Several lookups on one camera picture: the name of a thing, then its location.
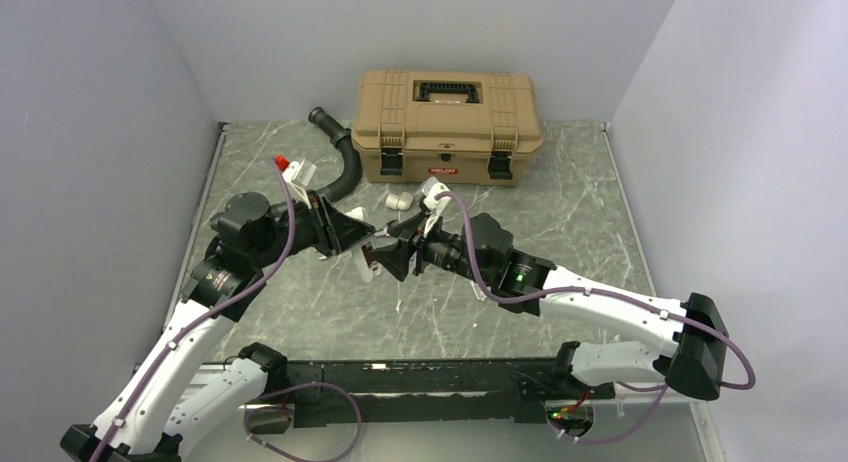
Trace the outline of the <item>white battery cover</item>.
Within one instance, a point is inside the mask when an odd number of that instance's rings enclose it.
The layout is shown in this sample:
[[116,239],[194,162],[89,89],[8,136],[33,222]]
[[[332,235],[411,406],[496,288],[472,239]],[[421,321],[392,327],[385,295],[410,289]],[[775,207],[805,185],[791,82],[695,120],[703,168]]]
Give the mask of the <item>white battery cover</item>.
[[474,293],[475,298],[478,301],[483,302],[487,299],[485,292],[481,289],[481,287],[478,284],[476,284],[475,282],[471,282],[471,288],[472,288],[472,291]]

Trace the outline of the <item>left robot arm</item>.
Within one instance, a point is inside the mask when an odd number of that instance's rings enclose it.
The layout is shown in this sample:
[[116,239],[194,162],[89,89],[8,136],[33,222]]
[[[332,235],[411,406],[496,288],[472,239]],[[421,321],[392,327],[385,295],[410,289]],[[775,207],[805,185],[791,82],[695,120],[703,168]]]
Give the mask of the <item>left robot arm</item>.
[[94,421],[67,429],[75,461],[182,461],[241,405],[291,392],[319,392],[280,352],[254,342],[195,393],[188,386],[209,352],[243,318],[291,255],[360,254],[374,228],[365,211],[339,211],[308,192],[274,205],[256,192],[231,198],[211,221],[214,239],[193,269],[159,340],[129,383]]

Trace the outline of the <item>white AC remote control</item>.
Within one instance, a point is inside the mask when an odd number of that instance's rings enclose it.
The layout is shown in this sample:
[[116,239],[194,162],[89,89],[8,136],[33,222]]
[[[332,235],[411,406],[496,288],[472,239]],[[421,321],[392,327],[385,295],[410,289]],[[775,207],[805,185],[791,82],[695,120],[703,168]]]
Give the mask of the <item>white AC remote control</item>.
[[[360,222],[367,221],[367,211],[364,207],[355,207],[346,212],[346,215]],[[365,283],[370,283],[381,273],[381,266],[371,257],[371,250],[374,248],[373,242],[374,237],[368,235],[359,245],[351,250],[354,265]]]

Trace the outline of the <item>white pipe elbow fitting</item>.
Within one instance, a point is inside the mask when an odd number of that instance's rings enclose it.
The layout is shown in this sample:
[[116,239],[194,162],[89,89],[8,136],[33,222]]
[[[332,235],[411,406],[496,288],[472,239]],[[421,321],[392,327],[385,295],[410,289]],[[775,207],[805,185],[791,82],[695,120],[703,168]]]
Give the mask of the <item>white pipe elbow fitting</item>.
[[409,192],[399,194],[389,193],[385,199],[385,206],[390,210],[407,211],[413,205],[414,196]]

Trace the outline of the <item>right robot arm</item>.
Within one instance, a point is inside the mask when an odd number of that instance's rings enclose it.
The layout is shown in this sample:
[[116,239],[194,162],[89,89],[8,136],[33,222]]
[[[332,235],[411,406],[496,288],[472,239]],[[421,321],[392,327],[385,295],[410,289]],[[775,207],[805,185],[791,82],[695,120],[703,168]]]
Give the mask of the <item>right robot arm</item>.
[[514,248],[513,235],[488,214],[454,234],[422,215],[388,227],[394,241],[370,252],[395,279],[433,266],[472,280],[503,309],[588,322],[623,336],[616,344],[565,342],[551,370],[557,393],[574,397],[613,382],[660,383],[702,401],[716,400],[728,337],[712,299],[685,301],[621,290]]

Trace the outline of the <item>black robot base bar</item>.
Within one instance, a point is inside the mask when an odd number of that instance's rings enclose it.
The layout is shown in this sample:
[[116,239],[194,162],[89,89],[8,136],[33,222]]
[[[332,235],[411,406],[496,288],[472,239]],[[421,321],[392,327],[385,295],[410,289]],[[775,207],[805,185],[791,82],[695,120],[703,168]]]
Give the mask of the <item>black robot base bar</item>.
[[330,424],[511,420],[615,397],[567,376],[552,357],[290,361],[250,404],[291,409],[297,428]]

